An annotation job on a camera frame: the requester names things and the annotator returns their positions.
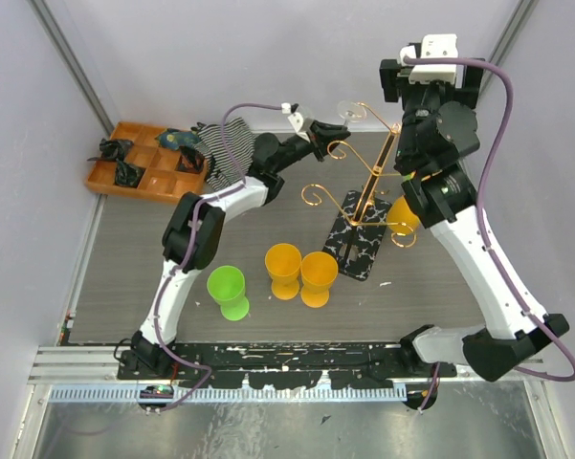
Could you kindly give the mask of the clear wine glass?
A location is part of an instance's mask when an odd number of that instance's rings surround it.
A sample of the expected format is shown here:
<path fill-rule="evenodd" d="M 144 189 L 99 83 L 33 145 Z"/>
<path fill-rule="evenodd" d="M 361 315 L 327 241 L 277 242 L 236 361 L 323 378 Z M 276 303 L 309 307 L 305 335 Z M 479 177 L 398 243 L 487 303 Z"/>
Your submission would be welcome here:
<path fill-rule="evenodd" d="M 367 111 L 359 102 L 342 100 L 337 105 L 338 115 L 343 119 L 343 126 L 349 127 L 362 122 L 367 117 Z"/>

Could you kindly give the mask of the orange plastic goblet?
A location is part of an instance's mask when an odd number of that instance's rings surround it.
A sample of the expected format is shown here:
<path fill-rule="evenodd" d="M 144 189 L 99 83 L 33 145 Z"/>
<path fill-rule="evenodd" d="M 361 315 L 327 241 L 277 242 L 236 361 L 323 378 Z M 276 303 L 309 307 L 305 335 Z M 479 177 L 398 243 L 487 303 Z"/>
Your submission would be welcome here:
<path fill-rule="evenodd" d="M 264 262 L 272 279 L 273 296 L 281 300 L 290 300 L 299 293 L 301 261 L 301 253 L 294 245 L 279 243 L 268 249 Z"/>
<path fill-rule="evenodd" d="M 310 308 L 323 307 L 329 300 L 330 289 L 338 274 L 338 263 L 332 255 L 324 251 L 307 254 L 300 265 L 303 303 Z"/>
<path fill-rule="evenodd" d="M 420 226 L 420 220 L 409 208 L 405 196 L 400 196 L 387 213 L 387 224 L 399 236 L 413 234 Z"/>

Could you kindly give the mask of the gold wine glass rack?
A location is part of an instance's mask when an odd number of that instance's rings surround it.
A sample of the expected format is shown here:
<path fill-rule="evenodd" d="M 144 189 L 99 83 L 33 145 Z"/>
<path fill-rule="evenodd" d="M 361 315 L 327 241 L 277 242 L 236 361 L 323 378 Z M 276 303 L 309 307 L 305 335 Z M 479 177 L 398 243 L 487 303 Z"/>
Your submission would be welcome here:
<path fill-rule="evenodd" d="M 417 242 L 416 231 L 408 236 L 393 233 L 387 224 L 387 213 L 392 204 L 377 197 L 377 187 L 383 178 L 390 154 L 395 149 L 402 126 L 400 122 L 387 123 L 369 105 L 363 105 L 368 115 L 372 115 L 387 129 L 387 136 L 373 164 L 347 141 L 334 141 L 327 145 L 326 152 L 334 160 L 343 160 L 348 154 L 354 155 L 367 170 L 368 176 L 361 190 L 350 190 L 340 203 L 332 193 L 320 184 L 310 184 L 301 191 L 302 201 L 310 207 L 317 207 L 327 197 L 338 209 L 334 224 L 326 238 L 322 250 L 332 255 L 339 267 L 339 273 L 366 281 L 372 271 L 377 254 L 386 235 L 393 245 L 409 249 Z"/>

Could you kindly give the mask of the green plastic goblet front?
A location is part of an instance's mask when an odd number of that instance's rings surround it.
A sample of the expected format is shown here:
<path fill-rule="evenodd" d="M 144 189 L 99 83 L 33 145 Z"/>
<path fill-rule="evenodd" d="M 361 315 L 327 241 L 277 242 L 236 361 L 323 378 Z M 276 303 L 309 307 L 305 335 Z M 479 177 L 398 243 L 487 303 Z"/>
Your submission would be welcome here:
<path fill-rule="evenodd" d="M 238 268 L 225 265 L 213 270 L 207 290 L 225 319 L 239 321 L 249 313 L 245 276 Z"/>

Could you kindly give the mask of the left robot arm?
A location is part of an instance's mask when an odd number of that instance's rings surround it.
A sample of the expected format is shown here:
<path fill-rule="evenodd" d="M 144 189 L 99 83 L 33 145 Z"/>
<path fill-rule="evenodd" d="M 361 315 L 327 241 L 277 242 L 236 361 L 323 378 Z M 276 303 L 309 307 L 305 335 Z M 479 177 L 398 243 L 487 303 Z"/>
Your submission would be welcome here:
<path fill-rule="evenodd" d="M 233 185 L 210 194 L 186 193 L 177 204 L 162 238 L 163 272 L 149 312 L 118 362 L 151 379 L 166 376 L 173 363 L 177 325 L 197 277 L 214 259 L 224 225 L 235 217 L 272 202 L 284 180 L 280 172 L 312 155 L 322 161 L 332 141 L 344 141 L 348 128 L 307 120 L 281 141 L 272 133 L 253 139 L 245 175 Z"/>

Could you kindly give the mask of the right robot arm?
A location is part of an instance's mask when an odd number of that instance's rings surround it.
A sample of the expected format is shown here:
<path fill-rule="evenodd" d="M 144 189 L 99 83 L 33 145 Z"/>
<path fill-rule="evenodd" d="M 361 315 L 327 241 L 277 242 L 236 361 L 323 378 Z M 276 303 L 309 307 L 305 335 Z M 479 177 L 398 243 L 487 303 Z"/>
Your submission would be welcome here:
<path fill-rule="evenodd" d="M 460 165 L 480 147 L 475 108 L 484 72 L 503 83 L 506 100 L 498 132 L 477 186 Z M 420 377 L 435 363 L 465 364 L 494 382 L 549 344 L 560 350 L 569 330 L 562 314 L 549 314 L 528 291 L 494 236 L 483 205 L 492 160 L 514 102 L 510 77 L 480 59 L 405 57 L 379 68 L 387 102 L 401 102 L 395 170 L 403 177 L 408 209 L 444 247 L 483 314 L 481 325 L 442 329 L 424 325 L 403 337 L 400 362 Z"/>

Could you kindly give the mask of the striped black white cloth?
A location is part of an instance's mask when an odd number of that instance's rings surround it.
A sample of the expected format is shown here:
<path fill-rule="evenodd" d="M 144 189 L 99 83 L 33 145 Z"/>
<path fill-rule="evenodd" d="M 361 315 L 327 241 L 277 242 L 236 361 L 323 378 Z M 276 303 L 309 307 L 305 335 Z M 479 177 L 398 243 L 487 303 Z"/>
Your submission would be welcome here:
<path fill-rule="evenodd" d="M 241 117 L 229 120 L 221 135 L 219 124 L 198 122 L 192 132 L 201 141 L 195 146 L 208 165 L 206 182 L 215 191 L 240 182 L 253 162 L 256 134 Z"/>

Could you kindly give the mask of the dark orange crumpled cloth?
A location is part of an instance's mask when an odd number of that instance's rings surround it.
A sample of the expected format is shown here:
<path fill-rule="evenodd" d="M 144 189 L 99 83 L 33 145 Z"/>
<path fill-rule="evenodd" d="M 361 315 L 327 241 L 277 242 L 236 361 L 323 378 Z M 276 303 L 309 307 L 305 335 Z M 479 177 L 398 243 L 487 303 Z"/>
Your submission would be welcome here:
<path fill-rule="evenodd" d="M 179 151 L 180 158 L 177 171 L 192 174 L 200 174 L 203 171 L 205 158 L 200 152 L 185 145 L 181 146 Z"/>

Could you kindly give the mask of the blue patterned cloth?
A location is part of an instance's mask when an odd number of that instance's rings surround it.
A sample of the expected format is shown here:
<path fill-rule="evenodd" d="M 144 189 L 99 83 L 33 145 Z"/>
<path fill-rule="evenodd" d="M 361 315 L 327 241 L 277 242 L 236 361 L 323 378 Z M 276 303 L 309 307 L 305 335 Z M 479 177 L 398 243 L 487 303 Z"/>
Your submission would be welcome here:
<path fill-rule="evenodd" d="M 172 151 L 194 150 L 201 141 L 200 137 L 191 131 L 168 128 L 162 131 L 156 138 L 158 145 Z"/>

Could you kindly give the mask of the orange wooden compartment tray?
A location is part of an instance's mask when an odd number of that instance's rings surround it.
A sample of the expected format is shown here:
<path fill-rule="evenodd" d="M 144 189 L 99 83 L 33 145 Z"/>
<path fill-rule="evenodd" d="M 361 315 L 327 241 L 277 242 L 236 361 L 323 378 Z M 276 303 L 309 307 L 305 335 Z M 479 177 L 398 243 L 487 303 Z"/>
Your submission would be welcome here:
<path fill-rule="evenodd" d="M 115 183 L 117 164 L 97 162 L 87 175 L 86 186 L 100 194 L 170 204 L 178 203 L 187 192 L 201 195 L 207 170 L 195 172 L 180 152 L 161 147 L 157 137 L 165 130 L 153 124 L 118 122 L 111 137 L 133 142 L 125 162 L 140 167 L 143 175 L 136 187 L 119 186 Z"/>

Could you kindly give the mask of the black crumpled cloth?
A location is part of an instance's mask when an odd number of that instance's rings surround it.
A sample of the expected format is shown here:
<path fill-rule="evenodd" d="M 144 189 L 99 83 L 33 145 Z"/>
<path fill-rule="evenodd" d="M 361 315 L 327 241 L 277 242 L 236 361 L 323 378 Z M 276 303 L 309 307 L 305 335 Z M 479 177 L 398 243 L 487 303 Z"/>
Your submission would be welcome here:
<path fill-rule="evenodd" d="M 102 139 L 99 144 L 100 154 L 90 161 L 123 161 L 134 143 L 127 139 Z"/>

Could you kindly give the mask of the black mounting base plate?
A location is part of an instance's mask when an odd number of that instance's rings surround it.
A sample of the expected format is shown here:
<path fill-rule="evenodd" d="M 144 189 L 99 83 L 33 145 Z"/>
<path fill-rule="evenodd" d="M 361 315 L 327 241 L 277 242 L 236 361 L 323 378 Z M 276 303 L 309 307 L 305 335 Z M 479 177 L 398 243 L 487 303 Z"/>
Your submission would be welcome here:
<path fill-rule="evenodd" d="M 454 365 L 442 363 L 438 370 L 430 363 L 407 366 L 400 346 L 385 342 L 237 342 L 176 343 L 173 353 L 188 361 L 179 363 L 168 355 L 148 366 L 129 348 L 115 351 L 118 378 L 171 380 L 180 387 L 240 389 L 244 383 L 261 390 L 313 388 L 322 377 L 330 388 L 392 388 L 399 379 L 428 379 L 434 375 L 453 378 Z"/>

